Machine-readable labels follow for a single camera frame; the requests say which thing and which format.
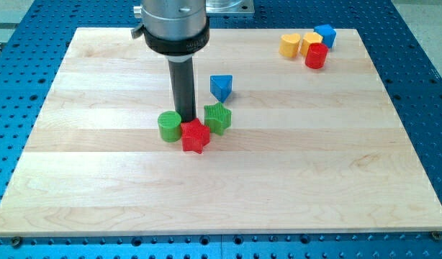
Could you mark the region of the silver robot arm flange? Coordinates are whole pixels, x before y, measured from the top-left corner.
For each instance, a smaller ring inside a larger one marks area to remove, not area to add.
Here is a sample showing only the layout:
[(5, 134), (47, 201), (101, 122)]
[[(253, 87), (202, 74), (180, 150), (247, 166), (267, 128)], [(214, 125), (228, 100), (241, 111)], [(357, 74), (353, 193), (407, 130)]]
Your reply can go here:
[(131, 30), (133, 39), (162, 55), (191, 55), (209, 42), (205, 0), (142, 0), (134, 14), (141, 22)]

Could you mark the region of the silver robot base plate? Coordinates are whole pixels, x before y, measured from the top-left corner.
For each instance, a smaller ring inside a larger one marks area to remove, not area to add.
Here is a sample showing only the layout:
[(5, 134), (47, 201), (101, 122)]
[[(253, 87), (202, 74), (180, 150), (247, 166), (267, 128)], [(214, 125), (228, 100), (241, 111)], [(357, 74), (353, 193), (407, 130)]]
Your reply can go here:
[(254, 0), (206, 0), (208, 15), (243, 17), (255, 14)]

